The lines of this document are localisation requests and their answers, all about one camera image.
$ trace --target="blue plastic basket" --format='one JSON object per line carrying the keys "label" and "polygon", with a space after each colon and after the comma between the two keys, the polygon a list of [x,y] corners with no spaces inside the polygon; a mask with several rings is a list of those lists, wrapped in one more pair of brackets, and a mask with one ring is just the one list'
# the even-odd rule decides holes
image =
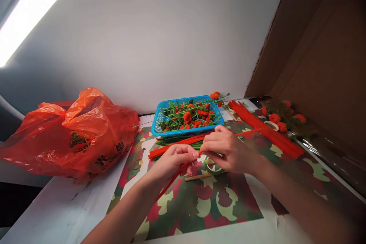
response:
{"label": "blue plastic basket", "polygon": [[[160,122],[162,122],[163,120],[165,120],[165,121],[169,120],[169,117],[163,118],[165,115],[164,115],[164,113],[162,113],[162,111],[165,111],[167,108],[170,108],[169,102],[172,102],[173,104],[176,104],[176,102],[178,102],[179,104],[185,104],[185,102],[188,103],[191,99],[193,99],[193,103],[195,103],[197,101],[204,102],[207,99],[210,99],[210,97],[208,95],[202,95],[202,96],[196,96],[196,97],[167,100],[167,101],[163,101],[163,102],[159,103],[159,105],[156,108],[156,113],[154,116],[155,121],[152,123],[151,133],[155,136],[161,136],[161,137],[168,137],[168,136],[174,137],[174,136],[182,136],[182,135],[190,135],[190,134],[196,135],[196,134],[200,134],[200,133],[204,133],[204,132],[213,130],[217,125],[224,124],[224,119],[221,116],[219,121],[215,125],[212,125],[212,126],[206,126],[206,127],[201,127],[201,128],[191,128],[188,130],[160,132],[160,131],[164,130],[160,127],[160,125],[159,125]],[[220,113],[216,104],[210,104],[210,110]]]}

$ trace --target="camouflage pattern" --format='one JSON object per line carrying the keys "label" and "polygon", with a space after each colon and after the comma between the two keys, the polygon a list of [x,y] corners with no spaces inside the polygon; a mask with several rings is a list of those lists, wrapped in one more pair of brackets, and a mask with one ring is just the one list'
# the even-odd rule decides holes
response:
{"label": "camouflage pattern", "polygon": [[[261,110],[252,112],[262,121],[267,120]],[[241,119],[237,122],[225,121],[224,126],[234,133],[252,129]],[[139,130],[107,213],[120,201],[126,183],[140,172],[139,169],[133,169],[133,164],[142,158],[143,153],[148,153],[147,150],[143,151],[142,143],[155,138],[150,129],[146,127]],[[363,212],[360,209],[364,209],[365,205],[307,152],[297,160],[292,160],[259,133],[249,133],[241,139],[294,180],[352,218],[358,219]],[[153,145],[150,151],[159,147]],[[204,159],[205,156],[201,156],[198,164],[193,166],[193,175],[206,173]],[[153,161],[149,161],[148,169],[153,164]],[[184,180],[185,177],[188,176],[178,177],[154,204],[136,233],[134,242],[263,218],[243,174],[223,173],[188,182]],[[288,213],[274,196],[271,197],[271,203],[278,215]]]}

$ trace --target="white table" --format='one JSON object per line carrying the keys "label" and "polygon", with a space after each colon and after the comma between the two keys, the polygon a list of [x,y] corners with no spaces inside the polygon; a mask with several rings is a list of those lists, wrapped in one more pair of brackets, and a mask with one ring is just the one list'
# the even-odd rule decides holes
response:
{"label": "white table", "polygon": [[[249,110],[257,109],[248,99]],[[232,118],[220,108],[224,120]],[[141,117],[141,123],[152,116]],[[74,185],[73,179],[54,177],[22,214],[0,244],[78,244],[103,219],[125,165],[127,156],[87,184]],[[271,194],[254,177],[246,180],[264,216],[262,219],[206,229],[177,236],[153,239],[149,243],[312,243],[290,215],[277,216]]]}

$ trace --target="right hand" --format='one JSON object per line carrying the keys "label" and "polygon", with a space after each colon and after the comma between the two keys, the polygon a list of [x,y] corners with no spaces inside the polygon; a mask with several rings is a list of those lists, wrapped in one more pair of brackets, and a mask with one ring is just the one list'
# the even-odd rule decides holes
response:
{"label": "right hand", "polygon": [[223,125],[218,125],[215,132],[205,136],[201,151],[224,170],[235,173],[254,175],[264,159]]}

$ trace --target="orange plastic bag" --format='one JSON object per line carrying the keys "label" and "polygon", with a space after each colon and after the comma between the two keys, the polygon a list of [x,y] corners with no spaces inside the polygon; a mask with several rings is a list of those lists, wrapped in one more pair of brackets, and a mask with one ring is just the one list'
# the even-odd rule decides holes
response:
{"label": "orange plastic bag", "polygon": [[[80,92],[66,111],[42,103],[0,148],[0,156],[39,175],[93,178],[131,148],[139,124],[137,112],[116,106],[96,88]],[[71,132],[91,140],[86,150],[70,147]]]}

